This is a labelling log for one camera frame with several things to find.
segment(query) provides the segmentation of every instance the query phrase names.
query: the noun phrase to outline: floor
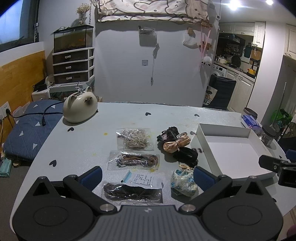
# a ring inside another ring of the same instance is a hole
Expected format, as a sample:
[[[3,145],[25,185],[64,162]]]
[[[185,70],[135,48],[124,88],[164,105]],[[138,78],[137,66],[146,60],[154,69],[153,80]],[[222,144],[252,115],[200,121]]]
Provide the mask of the floor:
[[[28,170],[27,166],[12,168],[10,177],[0,178],[0,241],[18,241],[10,229],[9,218],[14,200]],[[296,207],[284,216],[284,225],[278,240],[286,238],[287,230],[294,224],[296,224]]]
[[[18,190],[29,170],[27,166],[11,169],[10,177],[0,177],[0,240],[18,241],[10,229],[10,213],[17,197]]]

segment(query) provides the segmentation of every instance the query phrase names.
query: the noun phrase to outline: window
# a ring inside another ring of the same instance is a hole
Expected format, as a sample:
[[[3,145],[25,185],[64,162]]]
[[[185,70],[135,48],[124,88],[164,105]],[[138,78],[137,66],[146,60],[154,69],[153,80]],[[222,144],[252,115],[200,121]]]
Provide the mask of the window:
[[[39,0],[17,0],[0,16],[0,52],[34,42]]]

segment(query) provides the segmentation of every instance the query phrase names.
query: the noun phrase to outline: chain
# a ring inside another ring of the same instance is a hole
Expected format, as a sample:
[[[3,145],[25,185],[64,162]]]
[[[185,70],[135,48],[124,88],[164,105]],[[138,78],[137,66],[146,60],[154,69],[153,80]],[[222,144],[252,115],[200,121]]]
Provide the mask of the chain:
[[[91,9],[89,10],[89,25],[91,24]]]

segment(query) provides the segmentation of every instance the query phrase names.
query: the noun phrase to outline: flower vase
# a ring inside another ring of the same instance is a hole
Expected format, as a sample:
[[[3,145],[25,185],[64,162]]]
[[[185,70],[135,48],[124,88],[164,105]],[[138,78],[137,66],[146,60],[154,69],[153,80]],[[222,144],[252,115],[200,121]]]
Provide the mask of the flower vase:
[[[85,20],[86,20],[86,12],[79,13],[79,24],[80,25],[85,25]]]

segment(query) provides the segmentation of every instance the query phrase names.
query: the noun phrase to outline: paper label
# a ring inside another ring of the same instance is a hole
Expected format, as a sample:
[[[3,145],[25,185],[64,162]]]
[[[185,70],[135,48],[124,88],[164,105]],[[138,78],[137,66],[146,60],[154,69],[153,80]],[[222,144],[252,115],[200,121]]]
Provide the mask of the paper label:
[[[132,173],[128,171],[122,183],[131,187],[143,187],[146,189],[161,189],[162,180],[149,174]]]

